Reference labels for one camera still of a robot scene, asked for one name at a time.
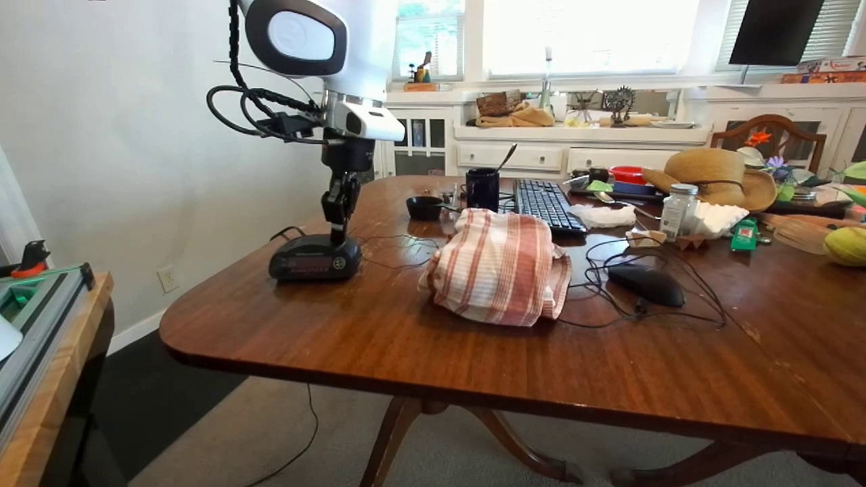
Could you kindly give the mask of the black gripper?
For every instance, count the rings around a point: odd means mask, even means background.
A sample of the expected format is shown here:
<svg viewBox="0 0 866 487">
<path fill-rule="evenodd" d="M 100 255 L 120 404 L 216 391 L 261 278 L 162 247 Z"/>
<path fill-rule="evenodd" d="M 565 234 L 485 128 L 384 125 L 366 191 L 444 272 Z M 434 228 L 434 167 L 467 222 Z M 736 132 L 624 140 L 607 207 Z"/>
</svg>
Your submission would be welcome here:
<svg viewBox="0 0 866 487">
<path fill-rule="evenodd" d="M 373 140 L 366 137 L 329 137 L 322 163 L 334 170 L 330 187 L 322 194 L 322 212 L 330 222 L 330 243 L 346 241 L 350 216 L 357 206 L 361 182 L 373 175 Z"/>
</svg>

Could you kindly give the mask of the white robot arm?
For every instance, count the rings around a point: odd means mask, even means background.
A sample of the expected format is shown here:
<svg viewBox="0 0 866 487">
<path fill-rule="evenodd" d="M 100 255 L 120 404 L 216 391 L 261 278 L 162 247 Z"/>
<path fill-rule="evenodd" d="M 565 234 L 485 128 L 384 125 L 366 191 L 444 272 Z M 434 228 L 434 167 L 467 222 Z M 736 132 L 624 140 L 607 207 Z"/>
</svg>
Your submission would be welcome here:
<svg viewBox="0 0 866 487">
<path fill-rule="evenodd" d="M 322 212 L 330 243 L 342 247 L 373 143 L 404 137 L 404 125 L 384 109 L 398 0 L 242 0 L 242 11 L 246 44 L 265 67 L 316 75 L 324 86 L 316 125 L 334 175 Z"/>
</svg>

